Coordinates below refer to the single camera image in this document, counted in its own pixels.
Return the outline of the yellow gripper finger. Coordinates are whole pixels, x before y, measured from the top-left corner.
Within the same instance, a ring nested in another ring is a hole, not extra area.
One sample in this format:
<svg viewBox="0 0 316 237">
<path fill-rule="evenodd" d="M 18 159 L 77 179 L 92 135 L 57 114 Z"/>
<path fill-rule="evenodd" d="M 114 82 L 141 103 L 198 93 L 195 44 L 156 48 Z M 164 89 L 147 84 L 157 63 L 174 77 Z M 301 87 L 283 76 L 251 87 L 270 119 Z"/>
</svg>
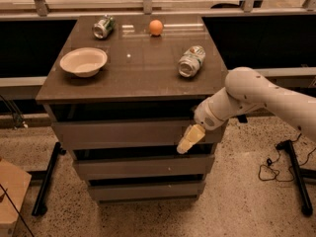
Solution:
<svg viewBox="0 0 316 237">
<path fill-rule="evenodd" d="M 177 146 L 177 152 L 180 154 L 187 153 L 204 137 L 205 129 L 200 124 L 189 125 Z"/>
</svg>

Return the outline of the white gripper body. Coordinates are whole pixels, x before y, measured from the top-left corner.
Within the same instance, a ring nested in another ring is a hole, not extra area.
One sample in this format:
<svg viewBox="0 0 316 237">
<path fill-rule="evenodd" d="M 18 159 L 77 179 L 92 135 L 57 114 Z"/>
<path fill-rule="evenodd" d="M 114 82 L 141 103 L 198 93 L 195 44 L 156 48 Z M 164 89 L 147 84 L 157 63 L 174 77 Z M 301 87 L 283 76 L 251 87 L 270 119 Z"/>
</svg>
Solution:
<svg viewBox="0 0 316 237">
<path fill-rule="evenodd" d="M 222 126 L 227 117 L 222 109 L 223 105 L 219 101 L 206 99 L 195 109 L 194 120 L 206 130 L 215 130 Z"/>
</svg>

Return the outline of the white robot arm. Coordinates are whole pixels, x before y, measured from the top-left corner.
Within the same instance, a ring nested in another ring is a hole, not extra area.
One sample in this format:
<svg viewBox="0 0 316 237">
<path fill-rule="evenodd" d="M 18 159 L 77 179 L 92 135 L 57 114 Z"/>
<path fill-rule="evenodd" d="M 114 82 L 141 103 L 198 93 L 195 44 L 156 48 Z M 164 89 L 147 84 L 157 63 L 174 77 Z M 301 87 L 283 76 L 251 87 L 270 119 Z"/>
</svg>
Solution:
<svg viewBox="0 0 316 237">
<path fill-rule="evenodd" d="M 187 153 L 208 130 L 215 130 L 228 119 L 265 108 L 309 139 L 316 141 L 316 99 L 282 88 L 249 67 L 231 70 L 224 87 L 203 100 L 195 109 L 177 151 Z"/>
</svg>

